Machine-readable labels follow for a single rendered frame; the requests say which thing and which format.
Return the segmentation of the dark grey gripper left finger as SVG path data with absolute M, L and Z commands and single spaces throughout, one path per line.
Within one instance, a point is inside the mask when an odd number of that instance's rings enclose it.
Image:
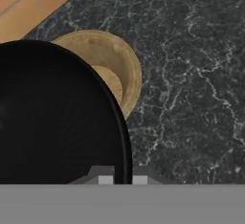
M 72 182 L 72 185 L 97 185 L 100 176 L 114 176 L 113 166 L 93 166 L 88 174 Z

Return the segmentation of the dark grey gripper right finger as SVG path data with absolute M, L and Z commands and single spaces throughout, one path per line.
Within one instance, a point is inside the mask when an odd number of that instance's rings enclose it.
M 166 182 L 167 180 L 159 176 L 151 166 L 135 166 L 133 168 L 134 185 L 160 185 Z

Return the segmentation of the large black bowl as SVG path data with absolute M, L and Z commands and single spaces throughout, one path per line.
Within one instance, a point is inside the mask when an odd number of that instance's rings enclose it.
M 95 166 L 132 181 L 125 118 L 102 78 L 54 43 L 0 44 L 0 185 L 69 184 Z

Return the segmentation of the small tan wooden bowl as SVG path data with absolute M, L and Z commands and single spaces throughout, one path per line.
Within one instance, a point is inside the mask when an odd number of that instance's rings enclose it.
M 142 87 L 141 64 L 133 49 L 120 37 L 99 30 L 65 34 L 53 43 L 80 56 L 100 74 L 127 119 Z

